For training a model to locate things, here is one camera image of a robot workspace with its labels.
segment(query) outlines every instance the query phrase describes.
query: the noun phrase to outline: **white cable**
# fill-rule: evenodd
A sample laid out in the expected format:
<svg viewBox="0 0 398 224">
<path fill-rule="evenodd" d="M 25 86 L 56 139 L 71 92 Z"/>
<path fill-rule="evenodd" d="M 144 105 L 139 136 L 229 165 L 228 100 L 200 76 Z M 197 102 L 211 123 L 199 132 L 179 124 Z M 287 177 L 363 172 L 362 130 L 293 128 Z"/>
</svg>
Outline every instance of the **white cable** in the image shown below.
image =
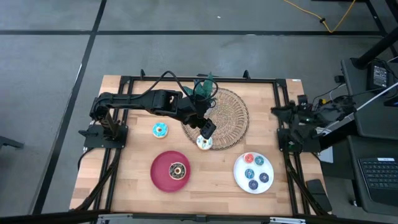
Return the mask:
<svg viewBox="0 0 398 224">
<path fill-rule="evenodd" d="M 389 63 L 389 62 L 391 62 L 391 61 L 393 61 L 393 60 L 395 60 L 395 59 L 397 59 L 397 58 L 398 58 L 398 56 L 396 56 L 396 57 L 394 57 L 394 58 L 388 60 L 387 63 Z"/>
<path fill-rule="evenodd" d="M 338 90 L 340 87 L 345 86 L 345 85 L 346 84 L 342 84 L 341 86 L 337 87 L 336 90 Z M 331 97 L 331 93 L 333 93 L 333 90 L 329 93 L 330 100 L 333 100 L 333 98 Z"/>
<path fill-rule="evenodd" d="M 390 89 L 394 88 L 394 87 L 397 86 L 397 85 L 398 85 L 398 82 L 395 83 L 395 84 L 393 84 L 393 85 L 390 86 L 389 88 L 385 89 L 385 90 L 382 91 L 381 93 L 377 94 L 376 96 L 374 96 L 373 98 L 371 98 L 370 100 L 368 100 L 366 103 L 362 104 L 359 108 L 356 109 L 356 111 L 359 111 L 360 109 L 364 108 L 366 105 L 368 105 L 370 102 L 372 102 L 373 100 L 375 100 L 377 97 L 379 97 L 379 96 L 385 94 L 385 92 L 389 91 Z M 350 117 L 352 114 L 354 114 L 354 113 L 350 113 L 349 115 L 345 116 L 344 119 L 346 119 L 347 117 Z M 335 121 L 335 122 L 329 124 L 327 127 L 323 128 L 323 130 L 321 131 L 321 133 L 324 132 L 326 129 L 332 127 L 333 125 L 339 123 L 339 122 L 340 122 L 340 121 Z"/>
</svg>

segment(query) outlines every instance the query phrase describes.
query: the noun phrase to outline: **donut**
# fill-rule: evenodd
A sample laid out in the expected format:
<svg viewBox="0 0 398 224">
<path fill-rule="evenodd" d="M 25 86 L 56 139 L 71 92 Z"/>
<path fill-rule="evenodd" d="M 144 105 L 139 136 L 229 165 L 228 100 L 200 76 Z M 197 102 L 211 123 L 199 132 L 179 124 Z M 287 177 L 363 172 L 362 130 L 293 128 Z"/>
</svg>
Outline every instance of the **donut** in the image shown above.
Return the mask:
<svg viewBox="0 0 398 224">
<path fill-rule="evenodd" d="M 251 179 L 254 177 L 254 171 L 252 169 L 247 169 L 244 172 L 244 175 L 246 176 L 246 178 Z"/>
<path fill-rule="evenodd" d="M 257 165 L 261 166 L 264 164 L 264 158 L 262 156 L 256 156 L 256 158 L 254 158 L 254 162 Z"/>
<path fill-rule="evenodd" d="M 268 174 L 266 174 L 266 173 L 261 173 L 260 174 L 260 181 L 261 182 L 266 183 L 266 182 L 268 182 L 268 180 L 269 180 Z"/>
<path fill-rule="evenodd" d="M 250 180 L 249 181 L 249 188 L 252 190 L 256 190 L 259 187 L 259 183 L 255 180 Z"/>
<path fill-rule="evenodd" d="M 253 155 L 251 153 L 247 153 L 243 156 L 243 160 L 247 163 L 252 163 L 253 162 Z"/>
<path fill-rule="evenodd" d="M 154 134 L 154 136 L 157 138 L 166 137 L 168 131 L 169 131 L 169 128 L 167 127 L 167 124 L 165 124 L 165 123 L 156 123 L 154 125 L 154 127 L 152 128 L 152 134 Z"/>
<path fill-rule="evenodd" d="M 213 138 L 205 139 L 202 135 L 199 135 L 197 145 L 201 150 L 209 150 L 213 146 Z"/>
<path fill-rule="evenodd" d="M 174 162 L 169 168 L 169 175 L 174 180 L 181 180 L 185 177 L 185 166 L 181 162 Z"/>
</svg>

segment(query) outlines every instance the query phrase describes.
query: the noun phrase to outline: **green plant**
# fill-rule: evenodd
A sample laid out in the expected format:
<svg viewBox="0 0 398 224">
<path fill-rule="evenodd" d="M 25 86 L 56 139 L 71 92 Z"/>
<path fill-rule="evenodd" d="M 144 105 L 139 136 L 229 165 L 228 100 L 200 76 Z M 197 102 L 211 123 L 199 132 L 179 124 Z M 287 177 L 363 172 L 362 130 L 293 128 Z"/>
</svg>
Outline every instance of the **green plant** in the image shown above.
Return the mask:
<svg viewBox="0 0 398 224">
<path fill-rule="evenodd" d="M 207 79 L 208 80 L 205 80 L 203 82 L 203 86 L 201 85 L 201 83 L 197 85 L 197 87 L 195 88 L 196 95 L 203 96 L 204 98 L 207 98 L 211 95 L 211 92 L 213 91 L 213 75 L 211 74 L 211 72 L 207 76 Z M 189 95 L 193 95 L 193 90 L 191 88 L 186 86 L 183 86 L 183 88 Z"/>
</svg>

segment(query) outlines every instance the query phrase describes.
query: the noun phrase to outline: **blue donut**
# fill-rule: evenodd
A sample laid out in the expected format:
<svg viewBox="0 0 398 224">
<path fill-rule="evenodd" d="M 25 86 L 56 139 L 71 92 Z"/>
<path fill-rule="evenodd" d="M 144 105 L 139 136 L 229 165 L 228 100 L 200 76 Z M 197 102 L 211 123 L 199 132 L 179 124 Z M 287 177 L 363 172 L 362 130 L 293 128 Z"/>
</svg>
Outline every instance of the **blue donut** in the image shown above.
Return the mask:
<svg viewBox="0 0 398 224">
<path fill-rule="evenodd" d="M 257 183 L 257 181 L 255 181 L 255 180 L 250 180 L 249 187 L 252 190 L 256 190 L 259 187 L 259 183 Z"/>
<path fill-rule="evenodd" d="M 164 138 L 168 132 L 169 128 L 165 123 L 156 123 L 152 128 L 152 134 L 157 138 Z"/>
<path fill-rule="evenodd" d="M 268 182 L 268 180 L 269 180 L 268 174 L 266 174 L 266 173 L 261 173 L 260 174 L 260 181 L 261 182 L 266 183 L 266 182 Z"/>
<path fill-rule="evenodd" d="M 257 165 L 261 166 L 264 164 L 264 158 L 262 156 L 256 156 L 256 158 L 254 159 L 254 162 Z"/>
<path fill-rule="evenodd" d="M 254 171 L 252 169 L 247 169 L 244 172 L 244 175 L 246 176 L 246 178 L 251 179 L 254 177 Z"/>
</svg>

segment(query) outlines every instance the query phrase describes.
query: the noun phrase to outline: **black desk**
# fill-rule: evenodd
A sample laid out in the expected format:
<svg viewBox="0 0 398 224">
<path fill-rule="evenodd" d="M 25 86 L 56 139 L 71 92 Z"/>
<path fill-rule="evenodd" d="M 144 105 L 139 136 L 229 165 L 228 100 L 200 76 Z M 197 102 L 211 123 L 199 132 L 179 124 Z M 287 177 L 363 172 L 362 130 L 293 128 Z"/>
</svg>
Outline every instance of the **black desk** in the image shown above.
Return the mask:
<svg viewBox="0 0 398 224">
<path fill-rule="evenodd" d="M 398 65 L 390 63 L 389 66 L 398 75 Z M 358 70 L 350 59 L 342 60 L 341 68 L 350 95 L 366 91 L 366 69 Z M 376 96 L 374 93 L 365 93 L 355 96 L 354 100 L 359 107 L 374 96 Z M 383 103 L 386 100 L 385 97 L 380 96 L 354 114 L 355 125 L 360 136 L 398 140 L 398 108 L 384 106 Z"/>
<path fill-rule="evenodd" d="M 358 136 L 347 136 L 345 141 L 351 155 L 351 164 L 356 185 L 356 189 L 354 190 L 356 190 L 357 204 L 362 206 L 367 212 L 395 216 L 398 215 L 398 207 L 384 205 L 371 200 L 358 165 L 358 159 L 360 158 L 398 157 L 398 142 L 385 139 L 362 138 Z"/>
</svg>

